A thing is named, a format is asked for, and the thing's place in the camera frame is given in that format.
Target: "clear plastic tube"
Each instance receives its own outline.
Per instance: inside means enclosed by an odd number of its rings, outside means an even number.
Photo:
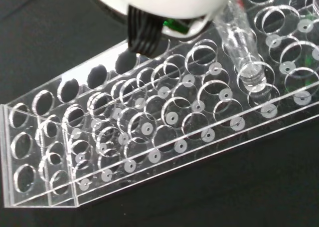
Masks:
[[[245,88],[254,92],[263,89],[260,84],[267,80],[262,66],[253,64],[259,62],[260,57],[241,0],[229,0],[214,23]]]

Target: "transparent plastic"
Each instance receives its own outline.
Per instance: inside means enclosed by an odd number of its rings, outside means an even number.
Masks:
[[[317,117],[317,0],[242,1],[258,54],[239,68],[212,27],[152,60],[122,42],[2,105],[4,205],[78,207]]]

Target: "green component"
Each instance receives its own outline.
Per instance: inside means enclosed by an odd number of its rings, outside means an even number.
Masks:
[[[164,21],[163,26],[167,26],[168,28],[174,30],[174,31],[178,31],[182,34],[187,34],[189,31],[189,27],[180,23],[178,20],[176,19],[167,19],[166,21]]]
[[[313,83],[314,83],[313,81],[307,80],[307,81],[305,81],[305,86],[309,86],[309,85],[311,85],[311,84],[313,84]]]
[[[314,62],[313,57],[310,55],[307,55],[305,58],[305,67],[310,67],[311,64],[313,64],[313,62]]]

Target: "dark fabric background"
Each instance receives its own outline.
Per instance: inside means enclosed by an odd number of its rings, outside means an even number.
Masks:
[[[90,0],[0,0],[0,9],[0,103],[126,37]],[[76,210],[1,207],[0,226],[317,227],[318,131],[313,121]]]

